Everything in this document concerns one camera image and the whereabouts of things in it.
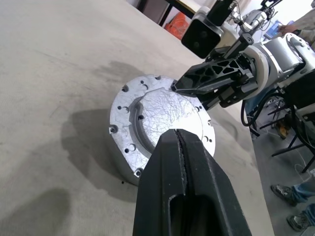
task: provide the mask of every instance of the person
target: person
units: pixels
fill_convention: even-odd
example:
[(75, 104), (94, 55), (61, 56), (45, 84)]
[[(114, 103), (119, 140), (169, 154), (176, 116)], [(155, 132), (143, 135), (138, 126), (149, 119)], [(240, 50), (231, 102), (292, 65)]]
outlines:
[[(294, 33), (300, 38), (304, 39), (309, 45), (315, 50), (315, 0), (311, 3), (312, 10), (302, 16), (300, 19), (296, 20), (291, 25), (280, 26), (278, 28), (278, 34), (274, 37), (282, 37), (286, 33)], [(265, 88), (255, 97), (246, 100), (245, 110), (246, 114), (249, 114), (255, 109), (255, 107), (260, 103), (262, 98), (269, 92), (272, 87)], [(280, 136), (286, 137), (287, 130), (283, 129), (281, 126), (279, 128)]]
[[(309, 197), (315, 196), (315, 178), (313, 176), (308, 181), (292, 187), (280, 184), (270, 187), (276, 196), (293, 207), (298, 203), (306, 203)], [(290, 215), (286, 220), (291, 228), (298, 232), (315, 226), (315, 204), (309, 204), (300, 214)]]

